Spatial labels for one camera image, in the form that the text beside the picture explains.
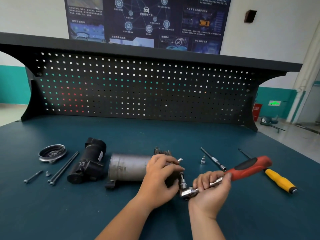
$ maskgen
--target person's left hand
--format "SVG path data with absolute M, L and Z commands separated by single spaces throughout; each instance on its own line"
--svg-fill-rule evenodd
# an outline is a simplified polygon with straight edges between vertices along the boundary
M 135 198 L 141 201 L 151 212 L 171 200 L 179 190 L 178 179 L 168 188 L 165 180 L 174 171 L 181 172 L 184 168 L 177 159 L 164 154 L 154 155 L 146 166 L 146 176 L 143 178 L 139 192 Z

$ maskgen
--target red ratchet handle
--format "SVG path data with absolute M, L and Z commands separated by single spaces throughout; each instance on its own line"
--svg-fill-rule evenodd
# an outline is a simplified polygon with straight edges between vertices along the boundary
M 254 157 L 240 163 L 239 165 L 224 173 L 232 173 L 231 181 L 235 181 L 238 179 L 249 177 L 266 169 L 267 167 L 270 167 L 271 165 L 272 161 L 267 156 Z

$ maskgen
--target yellow handle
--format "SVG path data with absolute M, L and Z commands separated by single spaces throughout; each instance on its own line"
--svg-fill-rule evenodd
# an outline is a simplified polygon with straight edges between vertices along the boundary
M 288 179 L 286 179 L 285 177 L 282 177 L 280 174 L 276 173 L 275 171 L 271 169 L 266 169 L 265 173 L 266 175 L 269 176 L 269 178 L 275 181 L 280 188 L 284 189 L 288 193 L 292 194 L 295 191 L 297 191 L 297 188 L 293 185 L 293 183 L 291 183 Z

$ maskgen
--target red trash can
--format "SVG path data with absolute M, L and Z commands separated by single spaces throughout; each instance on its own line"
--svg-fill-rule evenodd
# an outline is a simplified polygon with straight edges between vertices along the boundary
M 259 113 L 263 104 L 254 104 L 252 109 L 253 120 L 257 121 L 259 117 Z

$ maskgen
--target workbench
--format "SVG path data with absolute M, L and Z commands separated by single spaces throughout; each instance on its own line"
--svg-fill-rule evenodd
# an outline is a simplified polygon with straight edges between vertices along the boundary
M 320 236 L 320 164 L 262 133 L 231 124 L 47 115 L 0 127 L 0 239 L 94 239 L 135 196 L 139 183 L 114 190 L 104 188 L 105 180 L 72 185 L 68 171 L 55 186 L 44 173 L 23 183 L 39 170 L 56 173 L 76 151 L 83 152 L 88 137 L 106 143 L 106 164 L 112 153 L 152 155 L 155 146 L 170 150 L 183 158 L 188 185 L 198 174 L 218 170 L 209 159 L 200 165 L 200 147 L 228 169 L 246 160 L 238 148 L 267 155 L 271 169 L 290 179 L 298 193 L 288 194 L 264 172 L 233 182 L 217 219 L 226 239 Z M 53 165 L 39 161 L 38 152 L 52 144 L 65 145 L 67 156 Z M 177 195 L 154 210 L 141 239 L 192 239 L 188 203 Z

